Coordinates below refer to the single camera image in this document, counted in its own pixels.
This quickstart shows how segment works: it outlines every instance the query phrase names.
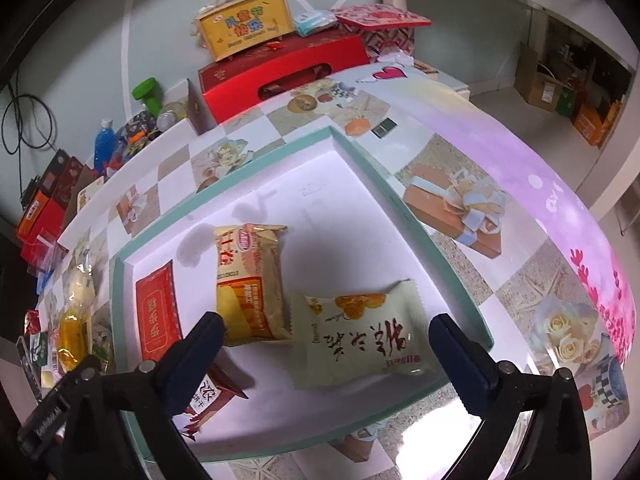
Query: wall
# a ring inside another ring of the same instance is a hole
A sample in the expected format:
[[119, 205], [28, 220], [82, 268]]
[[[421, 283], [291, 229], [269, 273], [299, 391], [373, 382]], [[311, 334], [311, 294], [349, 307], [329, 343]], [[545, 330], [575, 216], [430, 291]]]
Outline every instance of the wall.
[[[77, 0], [49, 28], [20, 67], [20, 91], [42, 98], [53, 110], [56, 145], [87, 160], [101, 118], [124, 123], [140, 109], [130, 89], [153, 75], [164, 88], [186, 77], [198, 84], [197, 71], [209, 54], [190, 36], [200, 7], [215, 0]], [[289, 0], [291, 12], [380, 0]], [[8, 91], [0, 93], [0, 113]], [[15, 128], [5, 121], [10, 148]], [[43, 116], [39, 116], [42, 127]], [[22, 179], [41, 173], [51, 151], [23, 150]], [[18, 160], [0, 148], [0, 216], [16, 223], [19, 205]]]
[[529, 37], [529, 6], [516, 0], [406, 1], [433, 21], [416, 30], [417, 59], [468, 84], [515, 76], [520, 42]]

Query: blue bottle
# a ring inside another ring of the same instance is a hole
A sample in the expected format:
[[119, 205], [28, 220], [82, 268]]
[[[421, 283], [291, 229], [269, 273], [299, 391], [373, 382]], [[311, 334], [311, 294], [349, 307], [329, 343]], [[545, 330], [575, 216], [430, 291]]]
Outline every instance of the blue bottle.
[[94, 170], [98, 174], [104, 173], [105, 166], [111, 160], [113, 150], [116, 149], [118, 137], [113, 132], [111, 119], [102, 120], [102, 129], [95, 136], [95, 150], [94, 150]]

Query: green toy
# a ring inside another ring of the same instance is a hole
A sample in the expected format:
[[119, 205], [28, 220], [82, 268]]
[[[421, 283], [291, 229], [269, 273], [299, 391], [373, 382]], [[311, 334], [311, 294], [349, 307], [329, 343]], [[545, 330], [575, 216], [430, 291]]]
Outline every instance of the green toy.
[[131, 91], [131, 95], [133, 95], [133, 98], [136, 101], [141, 100], [145, 104], [146, 109], [151, 112], [153, 117], [158, 117], [160, 108], [162, 108], [162, 102], [158, 98], [158, 93], [159, 86], [158, 81], [156, 81], [155, 77], [145, 79]]

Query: blue plastic package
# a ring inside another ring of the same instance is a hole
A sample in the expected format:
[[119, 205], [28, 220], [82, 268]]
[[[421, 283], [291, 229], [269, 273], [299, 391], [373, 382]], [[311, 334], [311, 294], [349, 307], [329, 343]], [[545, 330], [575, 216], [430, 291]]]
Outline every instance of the blue plastic package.
[[326, 28], [333, 27], [337, 25], [337, 23], [338, 19], [330, 10], [312, 10], [311, 12], [305, 12], [293, 18], [293, 25], [296, 27], [296, 32], [303, 38], [325, 30]]

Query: floor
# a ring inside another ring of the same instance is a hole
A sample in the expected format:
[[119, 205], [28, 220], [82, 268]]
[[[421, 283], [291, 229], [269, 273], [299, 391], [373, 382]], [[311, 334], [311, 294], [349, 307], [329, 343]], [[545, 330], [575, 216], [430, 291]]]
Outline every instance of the floor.
[[470, 101], [510, 129], [573, 190], [598, 159], [600, 150], [588, 145], [569, 119], [526, 103], [514, 87], [471, 96]]

